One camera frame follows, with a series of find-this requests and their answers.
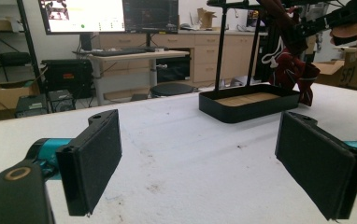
image on screen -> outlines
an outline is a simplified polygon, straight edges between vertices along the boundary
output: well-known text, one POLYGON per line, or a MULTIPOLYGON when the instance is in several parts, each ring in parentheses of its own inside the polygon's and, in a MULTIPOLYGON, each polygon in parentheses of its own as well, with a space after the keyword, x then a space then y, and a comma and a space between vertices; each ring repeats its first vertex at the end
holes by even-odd
POLYGON ((175 34, 179 0, 122 0, 128 33, 175 34))
POLYGON ((124 32, 122 0, 39 0, 47 35, 124 32))

copper-colored ring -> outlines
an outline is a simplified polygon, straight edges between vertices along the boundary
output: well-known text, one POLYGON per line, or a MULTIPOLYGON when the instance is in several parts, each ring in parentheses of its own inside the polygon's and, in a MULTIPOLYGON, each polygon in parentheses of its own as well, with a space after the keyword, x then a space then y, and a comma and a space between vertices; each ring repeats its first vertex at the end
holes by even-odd
POLYGON ((30 172, 31 172, 31 169, 28 167, 16 168, 14 170, 9 171, 9 173, 6 174, 5 179, 6 180, 18 180, 18 179, 24 178, 25 176, 30 174, 30 172), (22 171, 22 173, 19 175, 13 175, 13 173, 18 172, 18 171, 22 171))

standing desk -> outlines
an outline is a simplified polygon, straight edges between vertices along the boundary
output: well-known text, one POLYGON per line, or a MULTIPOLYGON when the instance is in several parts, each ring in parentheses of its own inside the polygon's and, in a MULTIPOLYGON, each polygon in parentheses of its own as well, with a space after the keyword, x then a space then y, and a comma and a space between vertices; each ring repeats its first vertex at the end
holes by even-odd
MULTIPOLYGON (((341 140, 357 140, 357 91, 312 85, 293 112, 341 140)), ((280 114, 236 124, 198 109, 198 94, 0 122, 0 172, 39 138, 73 138, 87 118, 120 113, 122 158, 93 215, 70 217, 61 181, 47 188, 57 223, 322 224, 327 222, 274 154, 280 114)), ((357 224, 357 198, 349 220, 357 224)))
POLYGON ((95 57, 88 56, 93 67, 93 83, 96 88, 96 98, 98 105, 106 105, 108 102, 104 99, 104 93, 114 91, 111 86, 124 86, 128 85, 130 82, 133 82, 130 78, 124 80, 121 83, 114 76, 104 77, 103 76, 103 63, 119 63, 119 62, 128 62, 128 61, 137 61, 137 60, 150 60, 150 86, 156 86, 157 84, 157 72, 156 72, 156 60, 162 58, 176 58, 184 57, 189 54, 186 51, 177 51, 177 50, 168 50, 162 52, 147 52, 147 53, 138 53, 138 54, 128 54, 128 55, 119 55, 113 57, 95 57))

monitor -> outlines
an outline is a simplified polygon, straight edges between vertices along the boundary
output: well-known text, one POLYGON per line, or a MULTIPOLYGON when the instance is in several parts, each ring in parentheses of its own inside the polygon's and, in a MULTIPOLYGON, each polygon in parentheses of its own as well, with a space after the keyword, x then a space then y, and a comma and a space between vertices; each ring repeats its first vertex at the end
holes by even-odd
POLYGON ((177 34, 179 0, 122 0, 127 33, 177 34))
POLYGON ((122 0, 38 0, 47 35, 124 32, 122 0))

computer tower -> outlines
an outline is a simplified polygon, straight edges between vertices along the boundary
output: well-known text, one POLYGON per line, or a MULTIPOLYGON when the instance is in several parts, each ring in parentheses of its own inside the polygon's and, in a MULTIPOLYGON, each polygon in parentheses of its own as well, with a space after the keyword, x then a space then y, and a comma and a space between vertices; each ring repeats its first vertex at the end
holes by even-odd
POLYGON ((74 99, 92 97, 92 64, 89 60, 44 60, 45 92, 68 90, 74 99))
POLYGON ((52 113, 75 110, 75 100, 67 90, 48 92, 52 113))
POLYGON ((48 111, 45 94, 21 96, 16 105, 15 118, 48 114, 48 111))

